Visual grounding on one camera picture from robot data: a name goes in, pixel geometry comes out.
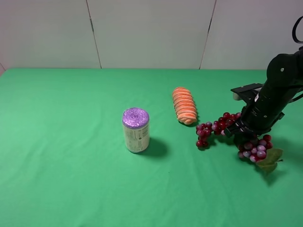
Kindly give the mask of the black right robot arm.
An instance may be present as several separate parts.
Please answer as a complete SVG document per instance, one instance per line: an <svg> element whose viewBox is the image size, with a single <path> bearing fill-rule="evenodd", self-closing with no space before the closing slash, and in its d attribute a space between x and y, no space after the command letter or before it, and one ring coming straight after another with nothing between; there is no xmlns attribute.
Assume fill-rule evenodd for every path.
<svg viewBox="0 0 303 227"><path fill-rule="evenodd" d="M302 98L297 93L303 89L303 49L277 55L269 63L266 75L264 84L253 83L231 90L235 100L246 103L241 116L224 130L227 137L233 137L236 146L270 132L283 118L283 109Z"/></svg>

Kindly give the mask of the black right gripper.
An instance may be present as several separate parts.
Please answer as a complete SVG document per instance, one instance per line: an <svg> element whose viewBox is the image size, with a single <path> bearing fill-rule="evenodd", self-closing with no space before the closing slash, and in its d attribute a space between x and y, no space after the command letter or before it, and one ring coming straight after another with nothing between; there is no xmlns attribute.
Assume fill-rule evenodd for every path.
<svg viewBox="0 0 303 227"><path fill-rule="evenodd" d="M258 136L271 131L273 125L284 117L284 113L264 113L253 105L243 107L240 117L227 126L224 133L234 137L233 142L239 151L247 150L244 145L258 143Z"/></svg>

